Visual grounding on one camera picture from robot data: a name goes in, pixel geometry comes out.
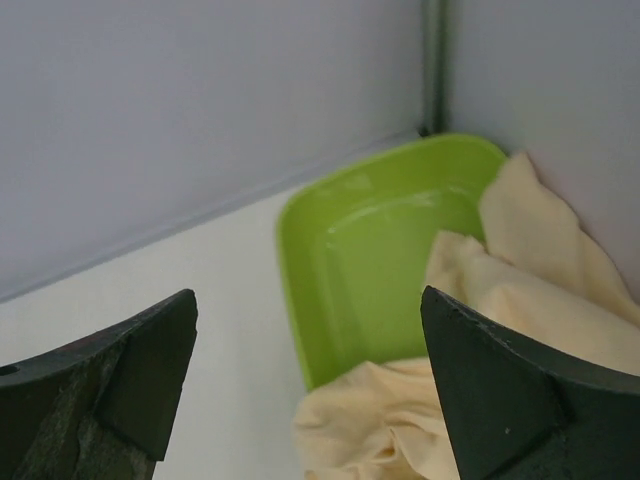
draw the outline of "metal pole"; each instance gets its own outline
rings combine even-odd
[[[449,2],[424,0],[423,15],[423,116],[422,135],[446,130],[446,69]]]

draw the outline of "green plastic dish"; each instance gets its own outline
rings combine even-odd
[[[309,390],[365,360],[426,355],[420,297],[433,238],[441,229],[483,238],[477,204],[505,159],[481,138],[431,137],[289,200],[278,250]]]

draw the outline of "gray wall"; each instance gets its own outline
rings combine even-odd
[[[0,299],[413,129],[420,0],[30,0],[0,15]]]
[[[640,298],[640,2],[452,6],[451,127],[528,149]]]

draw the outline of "crumpled fabric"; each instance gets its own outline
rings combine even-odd
[[[640,375],[640,308],[525,154],[479,206],[486,244],[440,232],[427,285],[558,350]],[[307,480],[450,480],[458,473],[428,358],[364,363],[311,392],[293,421]]]

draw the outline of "white table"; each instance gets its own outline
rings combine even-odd
[[[154,480],[302,478],[290,424],[305,390],[274,237],[275,219],[290,194],[0,305],[0,365],[192,288],[198,339],[167,458]]]

